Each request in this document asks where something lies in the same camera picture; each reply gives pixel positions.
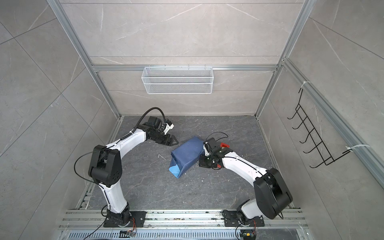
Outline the light blue wrapping paper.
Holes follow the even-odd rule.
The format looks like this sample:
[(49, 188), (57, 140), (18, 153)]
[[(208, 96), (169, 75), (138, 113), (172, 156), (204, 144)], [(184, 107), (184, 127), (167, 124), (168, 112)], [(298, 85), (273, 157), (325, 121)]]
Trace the light blue wrapping paper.
[(203, 141), (198, 137), (191, 138), (171, 152), (169, 171), (179, 179), (199, 160), (203, 152)]

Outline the red tape dispenser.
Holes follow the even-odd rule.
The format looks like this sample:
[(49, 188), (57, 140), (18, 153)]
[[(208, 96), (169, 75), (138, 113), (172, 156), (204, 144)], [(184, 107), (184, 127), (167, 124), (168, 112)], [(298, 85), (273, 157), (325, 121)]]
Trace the red tape dispenser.
[(224, 167), (223, 158), (226, 154), (232, 152), (232, 149), (229, 148), (229, 145), (226, 145), (224, 143), (221, 143), (220, 149), (217, 151), (216, 156), (218, 158), (217, 160), (217, 168), (221, 169)]

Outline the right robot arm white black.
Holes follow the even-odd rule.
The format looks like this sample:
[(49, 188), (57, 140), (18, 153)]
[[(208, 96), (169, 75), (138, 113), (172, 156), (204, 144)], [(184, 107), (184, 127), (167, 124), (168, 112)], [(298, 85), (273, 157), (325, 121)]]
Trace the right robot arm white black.
[(255, 198), (237, 208), (236, 215), (240, 223), (249, 225), (254, 218), (262, 216), (273, 220), (282, 216), (282, 211), (293, 202), (293, 196), (277, 169), (268, 170), (254, 165), (214, 138), (205, 141), (203, 149), (200, 167), (231, 170), (254, 187)]

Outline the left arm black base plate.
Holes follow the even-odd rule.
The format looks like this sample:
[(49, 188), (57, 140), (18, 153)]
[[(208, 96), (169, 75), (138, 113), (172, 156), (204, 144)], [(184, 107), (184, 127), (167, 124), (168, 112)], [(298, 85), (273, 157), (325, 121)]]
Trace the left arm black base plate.
[(106, 221), (104, 222), (104, 228), (131, 228), (136, 225), (136, 227), (143, 227), (146, 219), (147, 212), (145, 211), (133, 211), (133, 212), (124, 212), (121, 214), (115, 214), (112, 212), (107, 212)]

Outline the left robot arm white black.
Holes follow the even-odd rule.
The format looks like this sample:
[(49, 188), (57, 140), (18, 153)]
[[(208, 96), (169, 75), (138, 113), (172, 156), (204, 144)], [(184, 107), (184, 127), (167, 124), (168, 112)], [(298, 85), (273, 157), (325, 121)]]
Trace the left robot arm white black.
[(169, 134), (174, 124), (165, 119), (149, 117), (144, 124), (137, 125), (127, 135), (106, 145), (98, 145), (92, 152), (89, 176), (99, 185), (106, 202), (107, 216), (105, 226), (125, 227), (131, 223), (130, 207), (122, 192), (122, 158), (146, 140), (157, 144), (174, 146), (178, 144), (175, 136)]

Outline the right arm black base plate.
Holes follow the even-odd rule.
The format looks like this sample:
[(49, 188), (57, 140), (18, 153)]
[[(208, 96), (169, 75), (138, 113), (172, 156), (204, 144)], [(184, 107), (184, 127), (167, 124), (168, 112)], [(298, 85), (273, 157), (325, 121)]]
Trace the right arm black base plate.
[(226, 227), (237, 227), (242, 224), (243, 226), (264, 227), (265, 222), (263, 216), (256, 216), (252, 219), (248, 219), (240, 211), (223, 210), (222, 216), (225, 221)]

